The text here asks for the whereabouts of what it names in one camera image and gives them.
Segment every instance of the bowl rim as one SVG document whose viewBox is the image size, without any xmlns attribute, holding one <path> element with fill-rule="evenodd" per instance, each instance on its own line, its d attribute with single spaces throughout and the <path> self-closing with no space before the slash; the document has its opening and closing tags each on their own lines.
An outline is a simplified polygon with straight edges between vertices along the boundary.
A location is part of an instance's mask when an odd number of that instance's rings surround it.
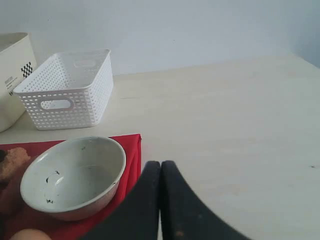
<svg viewBox="0 0 320 240">
<path fill-rule="evenodd" d="M 110 184 L 110 186 L 105 189 L 103 192 L 101 192 L 99 195 L 95 196 L 94 198 L 83 202 L 81 204 L 75 205 L 75 206 L 70 206 L 70 207 L 65 207 L 65 208 L 57 208 L 57 209 L 49 209 L 49 208 L 45 208 L 45 207 L 39 207 L 37 204 L 33 204 L 31 201 L 28 200 L 28 198 L 26 197 L 24 190 L 23 190 L 23 186 L 27 183 L 25 176 L 28 174 L 28 172 L 31 171 L 32 166 L 35 166 L 38 162 L 40 162 L 41 160 L 43 160 L 48 154 L 50 154 L 50 152 L 52 152 L 54 149 L 58 149 L 63 145 L 67 145 L 70 142 L 74 142 L 74 141 L 83 141 L 83 140 L 92 140 L 92 139 L 102 139 L 102 140 L 107 140 L 109 142 L 112 142 L 113 144 L 117 145 L 122 153 L 122 168 L 120 170 L 120 172 L 118 173 L 118 175 L 116 176 L 115 180 Z M 22 179 L 21 179 L 21 183 L 20 183 L 20 194 L 21 197 L 23 199 L 23 201 L 31 208 L 43 212 L 43 213 L 65 213 L 65 212 L 70 212 L 73 210 L 77 210 L 77 209 L 81 209 L 85 206 L 88 206 L 92 203 L 94 203 L 95 201 L 99 200 L 100 198 L 102 198 L 104 195 L 106 195 L 112 188 L 114 188 L 115 186 L 117 186 L 117 183 L 120 181 L 120 178 L 122 177 L 125 168 L 126 168 L 126 164 L 127 164 L 127 158 L 126 158 L 126 152 L 124 150 L 124 148 L 120 145 L 120 143 L 118 143 L 116 140 L 110 138 L 110 137 L 105 137 L 105 136 L 85 136 L 85 137 L 77 137 L 77 138 L 72 138 L 72 139 L 68 139 L 65 140 L 63 142 L 58 143 L 57 145 L 54 145 L 52 147 L 50 147 L 48 150 L 46 150 L 45 152 L 43 152 L 42 154 L 40 154 L 36 159 L 33 160 L 33 162 L 28 166 L 28 168 L 25 170 Z"/>
</svg>

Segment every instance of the wall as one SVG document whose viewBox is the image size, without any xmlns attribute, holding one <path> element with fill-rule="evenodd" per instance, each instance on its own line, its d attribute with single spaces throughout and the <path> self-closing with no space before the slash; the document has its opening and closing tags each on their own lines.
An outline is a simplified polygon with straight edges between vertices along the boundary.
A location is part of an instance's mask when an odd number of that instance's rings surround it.
<svg viewBox="0 0 320 240">
<path fill-rule="evenodd" d="M 319 0 L 2 0 L 0 32 L 30 32 L 40 63 L 109 48 L 116 75 L 289 52 L 320 66 L 319 10 Z"/>
</svg>

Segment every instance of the white plastic basket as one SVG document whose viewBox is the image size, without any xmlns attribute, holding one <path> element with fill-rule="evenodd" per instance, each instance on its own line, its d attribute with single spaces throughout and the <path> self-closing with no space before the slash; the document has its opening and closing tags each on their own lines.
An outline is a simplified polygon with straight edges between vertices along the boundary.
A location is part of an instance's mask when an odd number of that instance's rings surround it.
<svg viewBox="0 0 320 240">
<path fill-rule="evenodd" d="M 110 51 L 63 52 L 49 57 L 15 89 L 38 130 L 97 125 L 113 76 Z"/>
</svg>

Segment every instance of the white ceramic bowl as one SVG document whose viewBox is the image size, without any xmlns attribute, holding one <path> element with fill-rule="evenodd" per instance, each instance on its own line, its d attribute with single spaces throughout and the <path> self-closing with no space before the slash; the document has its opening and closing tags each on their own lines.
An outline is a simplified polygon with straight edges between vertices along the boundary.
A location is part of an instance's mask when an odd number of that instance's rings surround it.
<svg viewBox="0 0 320 240">
<path fill-rule="evenodd" d="M 64 141 L 25 171 L 20 192 L 31 208 L 64 221 L 90 217 L 114 197 L 126 167 L 121 145 L 107 137 Z"/>
</svg>

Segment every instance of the table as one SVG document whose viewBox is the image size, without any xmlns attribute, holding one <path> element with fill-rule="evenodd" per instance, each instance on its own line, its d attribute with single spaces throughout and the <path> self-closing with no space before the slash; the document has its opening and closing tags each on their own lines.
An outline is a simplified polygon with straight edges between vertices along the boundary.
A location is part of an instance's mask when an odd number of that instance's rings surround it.
<svg viewBox="0 0 320 240">
<path fill-rule="evenodd" d="M 175 161 L 203 202 L 248 237 L 319 238 L 320 70 L 303 59 L 115 76 L 98 126 L 38 131 L 24 114 L 0 144 L 134 133 L 143 164 Z"/>
</svg>

